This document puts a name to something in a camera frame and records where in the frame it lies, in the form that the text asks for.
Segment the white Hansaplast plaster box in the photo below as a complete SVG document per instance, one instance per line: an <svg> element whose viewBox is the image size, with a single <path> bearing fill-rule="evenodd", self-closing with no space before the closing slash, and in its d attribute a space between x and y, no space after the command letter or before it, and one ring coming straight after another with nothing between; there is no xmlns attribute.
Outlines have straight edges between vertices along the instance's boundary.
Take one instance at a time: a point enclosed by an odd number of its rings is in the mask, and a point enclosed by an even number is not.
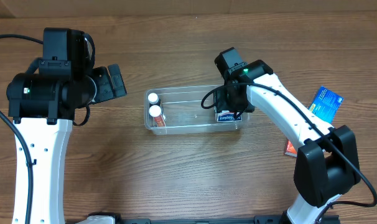
<svg viewBox="0 0 377 224"><path fill-rule="evenodd" d="M242 116L235 118L234 112L224 110L224 111L221 111L220 113L216 113L215 119L217 123L241 122Z"/></svg>

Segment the dark tube with white cap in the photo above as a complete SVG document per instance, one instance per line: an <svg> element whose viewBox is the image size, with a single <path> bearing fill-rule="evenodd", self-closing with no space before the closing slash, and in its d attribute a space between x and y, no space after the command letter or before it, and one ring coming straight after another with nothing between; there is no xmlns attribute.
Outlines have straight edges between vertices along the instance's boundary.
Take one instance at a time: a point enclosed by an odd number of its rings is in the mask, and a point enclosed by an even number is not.
<svg viewBox="0 0 377 224"><path fill-rule="evenodd" d="M149 102L149 106L160 106L161 105L161 99L159 98L157 93L150 93L147 96L147 100Z"/></svg>

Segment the orange tube with white cap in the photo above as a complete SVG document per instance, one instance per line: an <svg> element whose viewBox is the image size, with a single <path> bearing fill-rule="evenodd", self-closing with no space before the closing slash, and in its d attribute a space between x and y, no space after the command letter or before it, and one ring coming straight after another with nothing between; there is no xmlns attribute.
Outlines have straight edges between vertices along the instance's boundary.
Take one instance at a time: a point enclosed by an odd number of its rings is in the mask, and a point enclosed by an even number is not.
<svg viewBox="0 0 377 224"><path fill-rule="evenodd" d="M156 122L157 127L165 127L165 120L162 114L162 109L158 105L152 105L149 108L149 114Z"/></svg>

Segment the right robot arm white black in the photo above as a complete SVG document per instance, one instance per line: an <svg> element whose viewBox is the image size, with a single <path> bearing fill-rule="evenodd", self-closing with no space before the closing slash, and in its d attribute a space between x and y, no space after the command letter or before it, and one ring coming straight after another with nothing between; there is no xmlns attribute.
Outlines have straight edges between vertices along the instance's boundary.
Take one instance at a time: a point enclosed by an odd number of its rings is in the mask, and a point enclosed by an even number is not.
<svg viewBox="0 0 377 224"><path fill-rule="evenodd" d="M215 112L238 117L259 108L297 150L294 183L299 195L278 222L337 223L325 212L361 180L353 131L334 128L312 114L262 60L247 63L232 47L220 52L215 65L224 79L212 91Z"/></svg>

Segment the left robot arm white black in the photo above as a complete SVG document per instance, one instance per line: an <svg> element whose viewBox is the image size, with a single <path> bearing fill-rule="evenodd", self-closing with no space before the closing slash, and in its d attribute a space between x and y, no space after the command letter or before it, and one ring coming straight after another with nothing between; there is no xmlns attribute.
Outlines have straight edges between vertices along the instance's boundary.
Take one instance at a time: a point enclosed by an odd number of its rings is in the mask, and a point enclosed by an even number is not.
<svg viewBox="0 0 377 224"><path fill-rule="evenodd" d="M118 65L95 66L95 45L80 30L46 28L43 54L7 87L17 129L14 223L63 223L65 155L77 109L127 90Z"/></svg>

